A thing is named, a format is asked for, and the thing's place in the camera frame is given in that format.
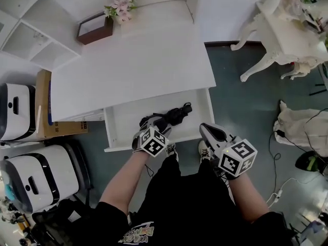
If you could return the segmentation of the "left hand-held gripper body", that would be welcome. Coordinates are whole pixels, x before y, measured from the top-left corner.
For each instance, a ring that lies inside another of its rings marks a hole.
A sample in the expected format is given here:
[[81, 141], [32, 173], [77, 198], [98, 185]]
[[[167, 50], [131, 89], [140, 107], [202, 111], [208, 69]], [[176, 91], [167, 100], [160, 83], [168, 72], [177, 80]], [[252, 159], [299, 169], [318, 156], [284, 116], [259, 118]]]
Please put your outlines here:
[[171, 131], [172, 128], [163, 117], [149, 118], [133, 137], [133, 153], [143, 151], [156, 157], [167, 147]]

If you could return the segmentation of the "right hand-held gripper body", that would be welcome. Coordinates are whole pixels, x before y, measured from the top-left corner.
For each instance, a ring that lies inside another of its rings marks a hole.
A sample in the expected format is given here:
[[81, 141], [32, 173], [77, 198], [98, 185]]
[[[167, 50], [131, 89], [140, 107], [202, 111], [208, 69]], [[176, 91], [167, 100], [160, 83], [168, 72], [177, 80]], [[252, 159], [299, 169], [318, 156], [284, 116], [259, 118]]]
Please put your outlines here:
[[257, 150], [248, 140], [216, 124], [202, 123], [199, 131], [217, 168], [237, 178], [252, 167]]

